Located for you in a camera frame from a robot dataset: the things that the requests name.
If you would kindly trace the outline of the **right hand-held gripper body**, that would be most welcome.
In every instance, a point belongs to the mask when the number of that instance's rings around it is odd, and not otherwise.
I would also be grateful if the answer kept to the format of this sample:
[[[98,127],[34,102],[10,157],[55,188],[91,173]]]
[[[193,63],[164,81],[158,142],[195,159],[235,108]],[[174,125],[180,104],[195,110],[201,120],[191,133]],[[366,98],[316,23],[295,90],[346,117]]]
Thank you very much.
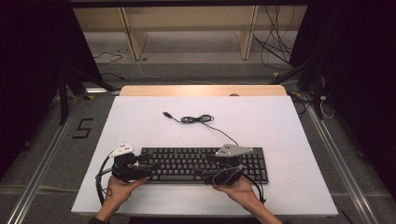
[[[214,185],[232,185],[233,178],[240,174],[244,168],[240,157],[251,154],[252,147],[240,147],[226,144],[215,153],[216,164],[219,166],[219,172],[211,180]]]

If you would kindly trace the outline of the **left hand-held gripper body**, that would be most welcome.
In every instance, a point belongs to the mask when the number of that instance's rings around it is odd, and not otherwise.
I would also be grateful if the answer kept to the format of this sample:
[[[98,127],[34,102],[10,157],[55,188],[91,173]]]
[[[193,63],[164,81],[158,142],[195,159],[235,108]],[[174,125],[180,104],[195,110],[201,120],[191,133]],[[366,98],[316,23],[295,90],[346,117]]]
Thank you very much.
[[[110,158],[114,159],[112,174],[125,183],[148,177],[149,175],[146,174],[143,166],[135,165],[138,162],[138,156],[134,154],[134,148],[129,144],[120,144],[109,155]]]

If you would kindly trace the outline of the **black computer keyboard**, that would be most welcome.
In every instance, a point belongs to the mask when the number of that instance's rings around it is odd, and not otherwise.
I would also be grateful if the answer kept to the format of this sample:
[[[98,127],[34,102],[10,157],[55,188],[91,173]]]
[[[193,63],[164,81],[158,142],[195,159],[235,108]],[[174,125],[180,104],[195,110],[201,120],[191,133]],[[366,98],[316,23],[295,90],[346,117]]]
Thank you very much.
[[[204,171],[219,172],[219,166],[205,159],[205,154],[215,154],[218,147],[143,147],[141,154],[150,154],[147,163],[161,161],[159,170],[153,171],[148,179],[150,184],[204,184],[193,173],[193,168]],[[244,168],[237,174],[235,182],[241,174],[247,175],[255,183],[268,184],[266,162],[261,147],[254,147],[251,154],[240,157]]]

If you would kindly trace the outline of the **person's left hand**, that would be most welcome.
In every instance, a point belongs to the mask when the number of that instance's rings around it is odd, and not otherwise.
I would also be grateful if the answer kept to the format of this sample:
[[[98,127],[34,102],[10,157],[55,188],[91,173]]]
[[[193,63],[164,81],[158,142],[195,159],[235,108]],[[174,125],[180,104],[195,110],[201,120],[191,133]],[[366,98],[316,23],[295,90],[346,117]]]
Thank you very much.
[[[107,211],[116,212],[128,200],[132,192],[146,182],[147,179],[142,178],[131,183],[125,183],[112,175],[108,180],[103,207]]]

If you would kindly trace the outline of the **person's right hand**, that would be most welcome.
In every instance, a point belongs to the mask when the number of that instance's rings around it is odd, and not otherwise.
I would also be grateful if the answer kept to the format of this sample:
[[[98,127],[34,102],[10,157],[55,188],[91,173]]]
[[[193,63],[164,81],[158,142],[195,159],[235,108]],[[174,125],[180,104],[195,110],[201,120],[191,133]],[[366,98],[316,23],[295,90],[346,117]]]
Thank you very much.
[[[212,188],[224,192],[229,198],[247,210],[261,203],[251,187],[250,181],[243,176],[231,186],[213,185]]]

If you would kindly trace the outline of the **white table mat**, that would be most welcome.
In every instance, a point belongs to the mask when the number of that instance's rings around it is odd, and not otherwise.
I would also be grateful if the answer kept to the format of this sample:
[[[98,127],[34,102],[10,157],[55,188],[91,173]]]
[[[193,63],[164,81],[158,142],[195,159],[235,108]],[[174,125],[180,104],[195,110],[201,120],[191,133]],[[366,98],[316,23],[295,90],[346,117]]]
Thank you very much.
[[[122,143],[143,147],[261,147],[266,207],[279,216],[334,217],[332,196],[288,96],[117,97],[72,207],[94,214],[95,176]]]

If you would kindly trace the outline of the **light wooden table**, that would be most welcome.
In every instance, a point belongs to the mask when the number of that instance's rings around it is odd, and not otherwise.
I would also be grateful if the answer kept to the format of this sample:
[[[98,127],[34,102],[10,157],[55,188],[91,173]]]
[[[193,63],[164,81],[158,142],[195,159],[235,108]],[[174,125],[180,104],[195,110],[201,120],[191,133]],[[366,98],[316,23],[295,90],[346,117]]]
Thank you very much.
[[[280,85],[128,85],[120,96],[286,96]]]

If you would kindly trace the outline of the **short silver metal bar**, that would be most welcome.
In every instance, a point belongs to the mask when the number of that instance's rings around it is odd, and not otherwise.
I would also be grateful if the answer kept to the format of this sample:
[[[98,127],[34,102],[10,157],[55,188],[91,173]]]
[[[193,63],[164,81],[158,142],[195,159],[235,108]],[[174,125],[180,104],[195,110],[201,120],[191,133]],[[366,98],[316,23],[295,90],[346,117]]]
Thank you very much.
[[[86,94],[110,94],[110,95],[119,95],[120,90],[109,91],[104,88],[87,88],[85,90]]]

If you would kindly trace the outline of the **black metal stand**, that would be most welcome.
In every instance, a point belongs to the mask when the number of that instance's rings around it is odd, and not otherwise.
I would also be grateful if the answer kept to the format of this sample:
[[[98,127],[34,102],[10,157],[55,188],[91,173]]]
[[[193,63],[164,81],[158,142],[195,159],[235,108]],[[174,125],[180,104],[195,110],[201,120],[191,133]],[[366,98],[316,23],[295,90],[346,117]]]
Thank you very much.
[[[322,60],[310,56],[305,62],[292,68],[284,76],[278,77],[274,81],[270,82],[270,85],[279,85],[296,75],[300,75],[297,82],[297,88],[300,91],[311,90],[314,93],[314,111],[319,119],[323,119],[320,106],[322,103],[321,97],[324,96],[324,90],[321,84]]]
[[[75,64],[66,63],[61,67],[58,74],[58,91],[61,103],[61,125],[64,124],[69,115],[66,88],[69,88],[75,95],[83,95],[87,91],[83,85],[83,81],[91,82],[107,91],[120,90],[120,88],[116,88],[103,81],[96,64],[93,65],[93,69],[85,69]]]

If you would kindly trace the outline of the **light wooden shelf unit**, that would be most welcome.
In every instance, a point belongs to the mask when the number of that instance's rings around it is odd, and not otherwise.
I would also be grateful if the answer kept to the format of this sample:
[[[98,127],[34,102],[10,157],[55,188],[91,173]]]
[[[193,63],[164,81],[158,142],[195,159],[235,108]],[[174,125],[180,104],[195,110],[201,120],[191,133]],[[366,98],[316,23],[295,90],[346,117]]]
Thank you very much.
[[[149,32],[234,31],[244,60],[255,31],[300,29],[306,6],[98,7],[76,8],[84,32],[123,32],[134,59],[141,58]]]

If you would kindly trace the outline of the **dark curtain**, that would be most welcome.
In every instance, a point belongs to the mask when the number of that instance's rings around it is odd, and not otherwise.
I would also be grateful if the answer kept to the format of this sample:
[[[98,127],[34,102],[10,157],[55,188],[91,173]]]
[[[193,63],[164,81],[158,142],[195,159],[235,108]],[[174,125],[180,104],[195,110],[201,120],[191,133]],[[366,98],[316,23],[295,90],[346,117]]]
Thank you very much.
[[[396,200],[396,0],[312,0],[290,64],[308,59],[332,18],[325,89]]]
[[[102,78],[68,0],[0,0],[0,180],[75,69]]]

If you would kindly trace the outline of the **black overhead bar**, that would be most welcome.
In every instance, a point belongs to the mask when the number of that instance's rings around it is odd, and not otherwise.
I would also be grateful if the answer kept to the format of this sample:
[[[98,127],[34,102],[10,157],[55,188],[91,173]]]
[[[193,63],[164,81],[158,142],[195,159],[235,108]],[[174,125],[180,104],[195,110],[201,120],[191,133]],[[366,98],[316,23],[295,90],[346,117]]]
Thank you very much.
[[[67,0],[72,7],[305,6],[317,0]]]

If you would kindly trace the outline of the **aluminium floor rail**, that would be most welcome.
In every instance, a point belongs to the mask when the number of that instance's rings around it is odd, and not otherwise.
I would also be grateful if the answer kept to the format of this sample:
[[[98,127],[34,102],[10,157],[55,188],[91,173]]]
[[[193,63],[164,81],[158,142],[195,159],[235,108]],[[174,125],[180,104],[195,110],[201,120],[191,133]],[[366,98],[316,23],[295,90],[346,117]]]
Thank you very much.
[[[82,96],[76,96],[70,103],[69,115],[62,124],[56,125],[56,130],[53,132],[49,145],[46,147],[45,153],[40,157],[39,164],[34,170],[29,182],[23,186],[9,186],[9,194],[19,193],[20,198],[16,201],[15,206],[7,218],[6,224],[22,224],[31,204],[39,192],[40,186],[58,152],[62,141],[64,140],[65,133],[67,132],[71,119],[73,118],[76,109],[82,102]]]
[[[327,129],[325,123],[318,117],[316,111],[312,105],[307,107],[307,112],[312,119],[318,134],[322,142],[328,151],[332,163],[335,166],[340,178],[346,188],[346,191],[355,205],[357,212],[359,213],[361,220],[364,224],[379,224],[379,221],[374,213],[372,206],[369,204],[366,196],[363,194],[361,187],[359,186],[356,178],[351,173],[346,160],[340,153],[337,145],[334,143],[332,136]]]

